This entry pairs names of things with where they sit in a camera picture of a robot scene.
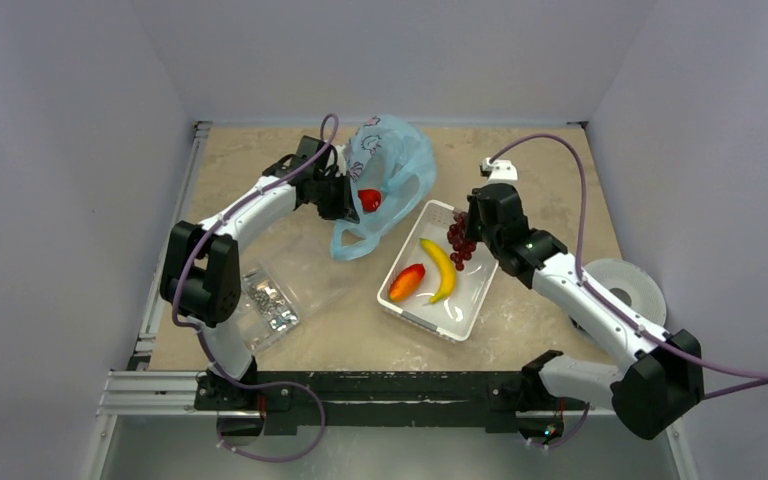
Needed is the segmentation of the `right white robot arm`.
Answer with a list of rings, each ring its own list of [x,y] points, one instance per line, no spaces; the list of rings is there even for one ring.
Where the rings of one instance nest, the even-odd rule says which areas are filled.
[[[514,186],[473,189],[466,234],[483,243],[507,275],[559,306],[613,360],[545,352],[521,370],[523,406],[577,399],[611,409],[632,434],[652,440],[703,400],[699,341],[685,330],[672,334],[614,299],[560,240],[530,226]]]

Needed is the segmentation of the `red orange fake fruit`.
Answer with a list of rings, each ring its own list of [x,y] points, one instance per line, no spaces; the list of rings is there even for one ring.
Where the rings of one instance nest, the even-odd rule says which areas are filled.
[[[422,263],[415,263],[401,270],[390,283],[387,297],[390,302],[398,303],[408,299],[418,289],[426,274]]]

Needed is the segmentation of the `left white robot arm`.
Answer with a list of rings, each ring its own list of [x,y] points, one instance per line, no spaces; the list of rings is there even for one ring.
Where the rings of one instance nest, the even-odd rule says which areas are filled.
[[[175,326],[192,330],[222,378],[219,395],[232,408],[257,399],[258,382],[247,373],[254,362],[224,330],[242,299],[240,256],[253,240],[300,206],[315,206],[326,220],[355,219],[350,179],[341,173],[331,140],[304,136],[295,152],[267,167],[239,199],[198,222],[182,220],[169,234],[159,295],[171,307]]]

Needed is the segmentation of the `light blue plastic bag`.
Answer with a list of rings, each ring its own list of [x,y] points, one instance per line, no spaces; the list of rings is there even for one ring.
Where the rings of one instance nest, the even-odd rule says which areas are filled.
[[[433,148],[427,135],[393,115],[377,115],[357,128],[338,148],[341,172],[349,177],[359,222],[335,222],[331,256],[350,261],[371,253],[431,191],[437,176]],[[364,213],[357,191],[376,189],[380,208]]]

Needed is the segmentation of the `dark red grape bunch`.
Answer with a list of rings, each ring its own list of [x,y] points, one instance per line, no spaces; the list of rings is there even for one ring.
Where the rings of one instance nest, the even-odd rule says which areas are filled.
[[[456,271],[463,271],[467,262],[471,261],[476,250],[476,243],[466,238],[467,213],[454,211],[452,223],[447,230],[447,241],[452,249],[449,255]]]

